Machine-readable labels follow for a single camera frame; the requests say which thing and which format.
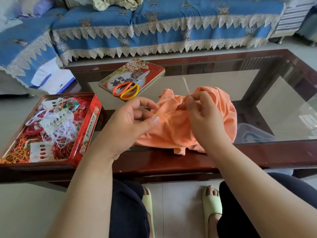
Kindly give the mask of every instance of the scissors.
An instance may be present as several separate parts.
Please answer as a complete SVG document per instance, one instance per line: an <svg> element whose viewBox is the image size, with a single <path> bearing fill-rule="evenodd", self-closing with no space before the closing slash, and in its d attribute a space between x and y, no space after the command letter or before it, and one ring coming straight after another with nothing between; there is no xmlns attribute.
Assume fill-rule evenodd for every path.
<svg viewBox="0 0 317 238"><path fill-rule="evenodd" d="M115 97L119 97L120 99L123 101L128 101L130 99L133 99L135 96L137 96L137 94L139 93L139 83L150 73L150 71L146 71L144 74L142 74L141 76L139 76L137 79L133 80L132 82L124 82L124 83L120 83L119 85L115 86L112 90L112 95ZM122 92L116 94L116 90L122 86L125 86L125 88L122 90ZM130 92L131 90L135 89L136 91L135 93L128 98L124 98L123 96L126 95L128 92Z"/></svg>

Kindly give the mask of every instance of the light green slipper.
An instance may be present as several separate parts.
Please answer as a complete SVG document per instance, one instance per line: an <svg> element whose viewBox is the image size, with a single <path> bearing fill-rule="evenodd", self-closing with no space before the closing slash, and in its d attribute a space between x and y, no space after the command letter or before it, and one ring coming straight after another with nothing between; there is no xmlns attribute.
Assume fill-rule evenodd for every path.
<svg viewBox="0 0 317 238"><path fill-rule="evenodd" d="M154 222L153 222L153 208L152 208L152 196L148 187L144 187L148 195L143 195L142 203L144 204L146 211L151 216L150 226L152 227L153 238L156 238L156 233L154 231Z"/></svg>
<svg viewBox="0 0 317 238"><path fill-rule="evenodd" d="M207 187L203 189L203 208L205 216L205 237L209 237L209 216L212 214L222 214L222 205L219 196L206 196Z"/></svg>

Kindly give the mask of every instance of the coffee table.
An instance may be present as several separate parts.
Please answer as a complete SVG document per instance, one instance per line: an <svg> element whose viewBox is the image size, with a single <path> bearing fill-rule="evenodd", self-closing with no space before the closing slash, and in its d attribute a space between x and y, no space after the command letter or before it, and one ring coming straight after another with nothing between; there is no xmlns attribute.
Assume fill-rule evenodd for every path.
<svg viewBox="0 0 317 238"><path fill-rule="evenodd" d="M235 144L261 168L317 165L317 72L287 49L149 61L163 66L166 73L141 96L158 101L165 88L186 95L183 77L190 92L199 86L219 87L230 95L238 124L268 133L268 140L253 136L253 140L264 141L260 143L250 143L250 133L243 133L245 143ZM105 110L95 132L103 128L115 108L124 104L100 88L98 81L123 64L69 68L81 91L95 92L103 104ZM73 173L74 169L26 171L10 175L6 182L45 181L67 186ZM143 146L124 152L113 163L113 176L143 183L221 177L205 154L186 150L186 155L180 156L172 149Z"/></svg>

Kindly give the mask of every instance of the thread bundle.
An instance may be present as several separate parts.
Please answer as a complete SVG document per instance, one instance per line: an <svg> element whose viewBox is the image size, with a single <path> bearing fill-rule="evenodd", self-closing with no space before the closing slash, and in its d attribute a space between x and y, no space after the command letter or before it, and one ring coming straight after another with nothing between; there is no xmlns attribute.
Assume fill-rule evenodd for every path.
<svg viewBox="0 0 317 238"><path fill-rule="evenodd" d="M2 158L0 163L30 163L30 144L34 142L53 144L51 152L54 159L67 159L70 156L92 98L91 96L59 98L59 103L53 105L52 109L47 109L43 105L44 102L42 102L37 112L26 122L24 130L16 139L11 152ZM54 129L52 133L46 133L40 121L55 117L63 109L72 112L73 118L62 122L61 126Z"/></svg>

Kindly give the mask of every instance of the foot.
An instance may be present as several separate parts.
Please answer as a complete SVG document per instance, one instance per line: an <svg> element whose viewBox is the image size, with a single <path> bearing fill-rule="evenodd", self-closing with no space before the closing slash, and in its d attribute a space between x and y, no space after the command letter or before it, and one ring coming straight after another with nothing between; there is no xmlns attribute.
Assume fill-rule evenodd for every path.
<svg viewBox="0 0 317 238"><path fill-rule="evenodd" d="M143 195L144 196L148 195L145 188L143 188ZM152 225L151 225L151 215L149 213L147 214L147 219L148 219L149 225L150 225L150 237L149 238L153 238L153 231L152 231Z"/></svg>
<svg viewBox="0 0 317 238"><path fill-rule="evenodd" d="M214 190L210 185L206 189L206 196L220 196L219 192ZM212 214L209 216L208 226L209 226L209 238L218 238L217 233L217 223L221 217L221 214Z"/></svg>

